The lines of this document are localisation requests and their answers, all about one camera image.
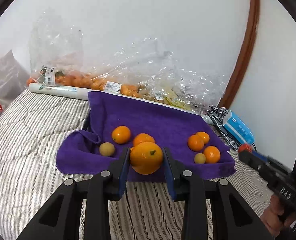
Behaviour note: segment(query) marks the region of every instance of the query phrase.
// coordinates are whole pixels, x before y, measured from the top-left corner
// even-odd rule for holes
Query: orange
[[[83,88],[90,88],[92,85],[92,80],[90,78],[82,78],[81,80],[81,87]]]
[[[122,125],[115,128],[111,136],[116,143],[123,144],[123,143],[129,142],[131,132],[128,127]]]
[[[206,156],[206,163],[216,163],[220,160],[220,151],[215,146],[208,146],[203,154]]]
[[[196,134],[198,134],[202,140],[204,141],[204,144],[207,144],[210,140],[209,134],[205,133],[205,132],[197,132]]]
[[[29,86],[31,83],[36,83],[36,81],[33,78],[29,78],[27,80],[27,86]]]
[[[130,164],[142,175],[149,175],[159,169],[163,161],[161,148],[153,142],[142,142],[130,152]]]
[[[76,77],[75,79],[72,80],[72,86],[73,87],[82,87],[83,83],[82,83],[82,77]]]
[[[199,152],[204,147],[204,141],[199,135],[193,134],[188,138],[188,147],[194,152]]]
[[[74,76],[71,76],[71,75],[58,76],[56,77],[56,84],[60,84],[63,86],[71,86],[73,79],[74,79]]]
[[[135,85],[127,85],[128,89],[131,91],[138,91],[138,87]]]
[[[131,96],[133,96],[133,97],[135,97],[135,98],[140,98],[139,93],[136,92],[136,91],[133,91]]]
[[[99,86],[99,90],[103,91],[105,89],[106,84],[107,84],[107,81],[103,81]]]
[[[104,82],[104,79],[103,78],[95,78],[93,80],[93,84],[91,84],[91,89],[93,90],[99,90],[100,88],[100,85]]]
[[[140,133],[134,138],[133,146],[137,146],[138,144],[140,144],[142,142],[153,142],[153,143],[155,143],[155,139],[152,136],[150,136],[150,135],[148,135],[146,133]]]
[[[121,90],[120,90],[120,94],[132,97],[133,90],[129,89],[128,85],[122,85]]]

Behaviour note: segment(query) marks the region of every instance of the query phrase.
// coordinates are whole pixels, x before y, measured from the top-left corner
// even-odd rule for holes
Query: blue box
[[[234,112],[229,113],[223,118],[223,126],[230,132],[241,144],[252,144],[255,141],[254,135],[246,124]]]

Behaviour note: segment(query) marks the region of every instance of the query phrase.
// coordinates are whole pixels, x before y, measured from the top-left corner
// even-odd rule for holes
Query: striped bedspread
[[[38,209],[67,178],[76,181],[90,175],[64,175],[56,168],[62,141],[81,129],[87,101],[33,94],[25,90],[0,117],[0,234],[16,239]],[[271,192],[255,171],[240,163],[227,179],[260,215]],[[83,212],[86,201],[83,201]],[[208,235],[212,239],[210,203]],[[180,239],[184,204],[173,202],[164,183],[130,183],[119,202],[109,202],[111,239]],[[80,220],[83,239],[84,216]]]

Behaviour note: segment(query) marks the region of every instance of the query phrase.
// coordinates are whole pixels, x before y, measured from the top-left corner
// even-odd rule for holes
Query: screw
[[[110,171],[102,171],[101,176],[102,177],[108,177],[110,175]]]
[[[70,185],[72,185],[73,184],[73,179],[66,179],[65,180],[65,185],[66,186],[70,186]]]
[[[221,185],[223,185],[223,186],[227,186],[227,185],[228,185],[228,181],[227,181],[227,179],[220,179],[220,180],[219,180],[219,183],[220,183]]]
[[[189,170],[185,170],[185,171],[183,171],[183,175],[186,177],[190,177],[192,175],[192,172]]]

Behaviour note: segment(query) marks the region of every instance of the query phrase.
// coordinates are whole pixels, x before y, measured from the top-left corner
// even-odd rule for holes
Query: finger
[[[284,213],[284,207],[280,202],[279,197],[276,195],[272,195],[270,197],[270,204],[268,208],[270,208],[271,211],[278,216],[281,216]]]
[[[268,229],[269,233],[273,236],[273,237],[277,237],[280,233],[280,231],[276,231],[273,228],[271,228],[266,222],[263,222],[264,225],[266,226],[266,228]]]
[[[284,223],[284,226],[285,227],[290,227],[290,225],[292,223],[294,223],[295,220],[296,220],[296,213],[293,212],[292,214],[290,214],[290,216],[288,218],[286,218],[285,223]]]
[[[283,228],[283,223],[279,220],[278,216],[271,212],[270,209],[266,209],[263,213],[266,223],[275,231],[280,231]]]

